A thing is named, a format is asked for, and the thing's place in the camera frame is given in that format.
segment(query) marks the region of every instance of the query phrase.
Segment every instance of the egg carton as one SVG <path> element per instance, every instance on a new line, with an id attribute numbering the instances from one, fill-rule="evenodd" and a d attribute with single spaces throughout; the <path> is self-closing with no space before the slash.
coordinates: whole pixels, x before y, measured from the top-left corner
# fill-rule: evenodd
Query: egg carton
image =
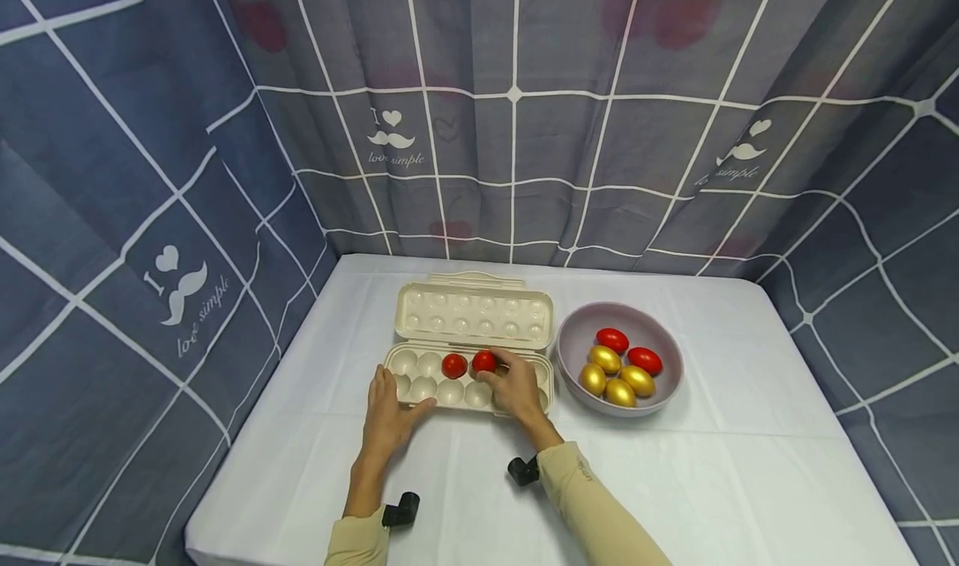
<path id="1" fill-rule="evenodd" d="M 418 344 L 415 341 L 394 345 L 386 354 L 386 369 L 396 377 L 396 396 L 405 404 L 415 404 L 428 397 L 435 397 L 437 405 L 443 408 L 459 410 L 481 410 L 503 414 L 493 398 L 493 390 L 484 382 L 475 380 L 473 366 L 466 375 L 449 379 L 441 369 L 443 358 L 447 354 L 460 354 L 471 363 L 475 352 L 480 348 L 458 348 L 442 344 Z M 544 412 L 553 407 L 553 376 L 549 360 L 532 352 L 517 352 L 526 362 L 534 366 L 536 385 L 539 387 L 540 406 Z M 505 375 L 505 369 L 499 370 Z"/>
<path id="2" fill-rule="evenodd" d="M 549 412 L 554 369 L 537 352 L 553 340 L 553 324 L 553 300 L 526 289 L 522 280 L 478 271 L 434 274 L 400 290 L 394 325 L 407 341 L 390 348 L 384 365 L 396 376 L 401 402 L 435 397 L 443 408 L 501 415 L 492 389 L 475 380 L 472 366 L 475 352 L 497 345 L 534 366 L 540 404 Z M 443 375 L 442 360 L 450 353 L 466 358 L 466 375 Z"/>

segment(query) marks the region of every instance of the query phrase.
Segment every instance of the mustache print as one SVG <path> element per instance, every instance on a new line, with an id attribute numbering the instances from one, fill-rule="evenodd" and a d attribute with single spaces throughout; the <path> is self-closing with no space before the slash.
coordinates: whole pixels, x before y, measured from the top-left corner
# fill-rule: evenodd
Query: mustache print
<path id="1" fill-rule="evenodd" d="M 733 146 L 733 149 L 729 151 L 729 154 L 726 155 L 726 158 L 732 156 L 737 158 L 738 161 L 751 161 L 757 156 L 762 156 L 765 154 L 765 150 L 757 150 L 753 148 L 751 143 L 740 143 L 737 146 Z M 726 158 L 717 158 L 717 166 L 721 165 L 726 161 Z"/>
<path id="2" fill-rule="evenodd" d="M 176 289 L 170 294 L 170 318 L 160 322 L 160 325 L 179 325 L 179 322 L 183 320 L 183 308 L 186 306 L 187 297 L 196 294 L 203 287 L 203 283 L 206 283 L 205 261 L 200 270 L 187 272 L 176 284 Z"/>
<path id="3" fill-rule="evenodd" d="M 378 146 L 391 145 L 394 148 L 399 148 L 400 150 L 409 148 L 412 144 L 414 144 L 414 142 L 416 142 L 416 136 L 414 136 L 412 139 L 408 139 L 399 135 L 399 133 L 386 133 L 384 131 L 377 131 L 376 135 L 373 137 L 366 136 L 366 139 L 370 139 L 371 142 Z"/>

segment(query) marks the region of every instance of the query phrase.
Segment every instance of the gold egg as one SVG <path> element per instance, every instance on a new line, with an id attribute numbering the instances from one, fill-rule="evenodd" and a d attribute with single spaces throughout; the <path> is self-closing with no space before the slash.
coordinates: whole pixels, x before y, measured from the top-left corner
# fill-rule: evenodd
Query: gold egg
<path id="1" fill-rule="evenodd" d="M 606 390 L 606 373 L 592 362 L 583 366 L 579 373 L 579 383 L 593 395 L 602 395 Z"/>
<path id="2" fill-rule="evenodd" d="M 619 378 L 629 385 L 637 397 L 651 397 L 656 392 L 656 382 L 649 376 L 649 372 L 638 366 L 624 366 L 619 371 Z"/>
<path id="3" fill-rule="evenodd" d="M 616 375 L 619 369 L 623 368 L 619 354 L 605 345 L 594 345 L 592 350 L 589 350 L 589 362 L 598 365 L 606 375 Z"/>
<path id="4" fill-rule="evenodd" d="M 636 394 L 621 379 L 610 379 L 606 382 L 606 400 L 624 408 L 636 408 Z"/>

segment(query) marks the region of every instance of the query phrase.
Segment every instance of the fabric backdrop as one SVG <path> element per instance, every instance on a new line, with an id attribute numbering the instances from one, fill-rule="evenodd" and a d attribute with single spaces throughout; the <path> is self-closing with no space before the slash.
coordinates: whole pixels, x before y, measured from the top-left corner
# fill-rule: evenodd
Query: fabric backdrop
<path id="1" fill-rule="evenodd" d="M 0 0 L 0 564 L 182 530 L 335 252 L 212 0 Z"/>
<path id="2" fill-rule="evenodd" d="M 954 565 L 957 6 L 0 0 L 0 564 L 187 560 L 371 251 L 758 280 Z"/>

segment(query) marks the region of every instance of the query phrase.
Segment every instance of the beige sleeve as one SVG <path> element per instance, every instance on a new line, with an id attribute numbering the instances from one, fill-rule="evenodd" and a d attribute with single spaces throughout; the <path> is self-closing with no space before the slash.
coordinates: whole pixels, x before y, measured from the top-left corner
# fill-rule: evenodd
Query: beige sleeve
<path id="1" fill-rule="evenodd" d="M 383 526 L 385 505 L 366 518 L 347 516 L 333 523 L 324 566 L 385 566 L 390 529 Z"/>
<path id="2" fill-rule="evenodd" d="M 574 442 L 540 452 L 549 501 L 593 566 L 669 566 L 667 556 L 633 515 L 599 482 Z"/>

